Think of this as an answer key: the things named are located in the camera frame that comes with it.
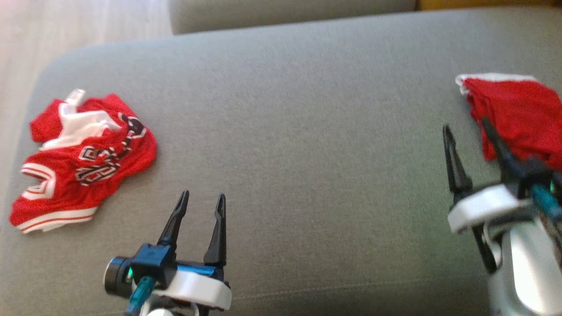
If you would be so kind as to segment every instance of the green led light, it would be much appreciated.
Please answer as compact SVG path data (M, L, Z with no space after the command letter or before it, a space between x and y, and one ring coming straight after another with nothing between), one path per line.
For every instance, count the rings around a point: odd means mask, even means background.
M127 276L125 277L125 282L126 283L133 282L133 270L131 268L129 268L129 271L127 272Z

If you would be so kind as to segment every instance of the red jersey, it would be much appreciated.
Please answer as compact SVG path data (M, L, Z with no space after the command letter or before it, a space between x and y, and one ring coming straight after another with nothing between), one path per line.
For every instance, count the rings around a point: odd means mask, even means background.
M156 158L154 135L117 95L81 106L68 100L53 100L30 123L44 144L21 168L40 183L12 205L10 222L24 233L90 220L125 177Z
M517 158L535 156L562 170L562 102L556 91L526 75L465 74L456 82L467 95L473 119L482 125L482 117L489 118ZM495 159L496 151L481 130L484 158Z

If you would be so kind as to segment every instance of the gray cushion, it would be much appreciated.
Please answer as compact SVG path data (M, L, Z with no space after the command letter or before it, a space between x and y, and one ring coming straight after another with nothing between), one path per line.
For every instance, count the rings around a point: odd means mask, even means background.
M115 92L158 158L96 217L48 233L0 229L13 315L122 315L101 279L154 242L191 191L178 258L201 260L226 194L231 315L483 315L472 236L453 236L441 126L475 182L498 178L453 79L532 74L562 90L562 11L498 8L199 33L67 54L30 120L75 87ZM16 161L37 145L24 133ZM10 197L30 180L14 171Z
M413 11L415 0L168 0L174 34Z

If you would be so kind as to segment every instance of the white trim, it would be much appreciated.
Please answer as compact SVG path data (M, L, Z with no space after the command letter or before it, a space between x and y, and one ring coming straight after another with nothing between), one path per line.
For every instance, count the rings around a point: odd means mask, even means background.
M37 229L49 230L49 226L53 226L56 224L86 222L92 219L92 216L96 212L97 208L98 207L96 206L90 209L83 210L52 212L38 216L34 219L30 219L27 222L19 224L18 226L16 226L16 228L20 229L25 234L31 231L36 231Z
M29 172L29 173L33 173L33 174L39 175L39 174L33 172L33 170L29 170L29 171L28 171L27 169L39 170L39 171L42 171L42 172L46 173L46 174L49 175L51 178L55 178L55 172L54 172L51 168L46 167L46 166L44 166L44 165L34 164L34 163L32 163L32 162L29 162L29 163L24 164L23 166L21 166L21 172L26 171L26 172Z
M57 138L43 143L40 151L54 148L76 146L88 137L100 137L103 131L118 131L121 126L106 111L76 112L76 104L61 103L58 105L58 117L62 131Z
M469 93L469 90L464 86L464 80L468 78L482 79L492 82L503 82L503 81L538 81L537 78L529 75L518 75L518 74L500 74L500 73L485 73L485 74L461 74L455 77L455 83L460 87L460 93L465 96Z
M34 163L24 164L21 167L21 172L26 175L34 175L39 179L43 179L38 186L28 187L27 190L21 194L22 197L28 200L38 200L40 198L51 198L55 194L55 185L57 178L55 172L51 168Z
M65 102L71 105L79 105L85 94L86 91L82 89L74 89L70 92L69 96L66 97Z
M141 132L140 134L134 135L134 136L132 136L131 138L143 138L145 134L146 134L146 128L143 127L143 128L142 128L142 132Z
M43 232L48 232L48 231L52 231L52 230L55 229L55 228L62 227L62 226L64 226L65 224L66 224L66 223L62 223L62 224L60 224L60 223L52 224L52 225L43 227L41 230L42 230Z

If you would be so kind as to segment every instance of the red fabric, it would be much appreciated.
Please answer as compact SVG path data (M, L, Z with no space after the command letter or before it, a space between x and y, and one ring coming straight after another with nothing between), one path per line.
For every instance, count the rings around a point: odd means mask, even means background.
M562 103L556 91L535 81L492 82L467 78L464 86L472 106L470 114L482 130L486 160L496 158L495 150L482 128L487 116L513 154L525 160L537 156L562 170Z
M45 142L61 133L61 102L54 100L30 123L33 140ZM10 222L14 226L55 211L96 207L115 193L125 177L152 164L156 158L154 135L117 95L90 98L77 109L97 110L106 111L121 129L106 129L102 136L86 138L79 145L43 150L28 157L22 172L38 178L41 184L26 190L33 199L24 197L24 192L13 203ZM49 186L54 186L52 196L47 192Z

